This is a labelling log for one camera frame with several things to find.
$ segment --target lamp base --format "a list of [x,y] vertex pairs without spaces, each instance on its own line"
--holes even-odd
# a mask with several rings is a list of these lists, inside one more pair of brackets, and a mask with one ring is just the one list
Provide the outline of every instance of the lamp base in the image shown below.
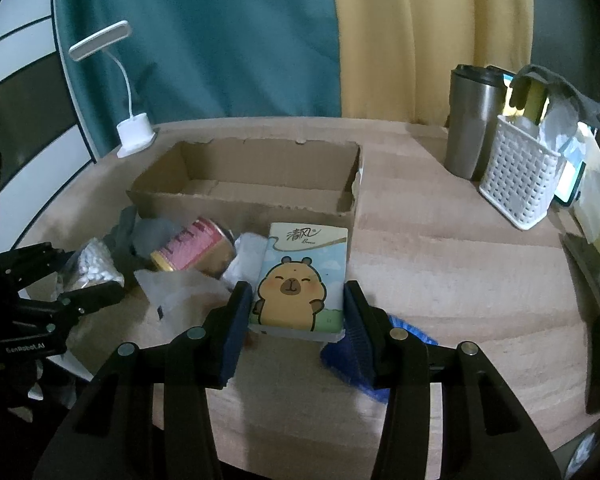
[[146,114],[138,114],[125,119],[118,126],[118,135],[122,147],[118,150],[118,158],[133,155],[147,149],[154,143],[155,132]]

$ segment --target tissue pack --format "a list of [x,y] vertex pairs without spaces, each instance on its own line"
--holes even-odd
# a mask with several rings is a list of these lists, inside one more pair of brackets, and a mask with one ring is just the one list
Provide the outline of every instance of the tissue pack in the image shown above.
[[313,341],[344,336],[346,228],[273,223],[250,317],[254,332]]

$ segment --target open cardboard box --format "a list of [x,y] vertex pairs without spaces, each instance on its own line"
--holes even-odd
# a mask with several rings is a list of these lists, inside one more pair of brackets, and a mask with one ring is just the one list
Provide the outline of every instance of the open cardboard box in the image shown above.
[[183,226],[204,216],[234,234],[272,222],[353,227],[360,147],[323,140],[179,142],[127,191],[143,218]]

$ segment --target mug lid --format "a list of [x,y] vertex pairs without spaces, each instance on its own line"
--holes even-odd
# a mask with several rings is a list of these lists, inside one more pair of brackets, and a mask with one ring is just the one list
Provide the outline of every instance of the mug lid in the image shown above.
[[483,85],[504,86],[503,72],[489,67],[460,64],[451,73]]

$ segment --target white plastic basket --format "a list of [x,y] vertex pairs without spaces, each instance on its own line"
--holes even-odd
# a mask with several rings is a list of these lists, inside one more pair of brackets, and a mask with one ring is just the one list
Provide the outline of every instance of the white plastic basket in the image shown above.
[[498,116],[481,195],[513,225],[531,229],[541,221],[554,198],[564,157]]

